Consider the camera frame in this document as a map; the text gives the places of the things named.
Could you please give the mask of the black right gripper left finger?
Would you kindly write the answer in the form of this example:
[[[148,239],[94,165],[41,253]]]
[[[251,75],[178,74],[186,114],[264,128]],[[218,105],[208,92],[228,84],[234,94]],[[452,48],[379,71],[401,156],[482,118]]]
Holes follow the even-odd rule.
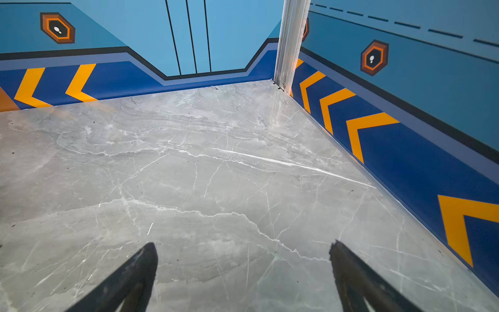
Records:
[[[147,243],[68,311],[145,311],[157,267],[157,249]]]

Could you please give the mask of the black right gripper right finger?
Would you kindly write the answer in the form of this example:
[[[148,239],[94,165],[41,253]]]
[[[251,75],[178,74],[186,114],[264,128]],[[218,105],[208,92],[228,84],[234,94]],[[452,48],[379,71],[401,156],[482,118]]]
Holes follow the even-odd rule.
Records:
[[[344,311],[420,311],[342,242],[330,248],[335,285]]]

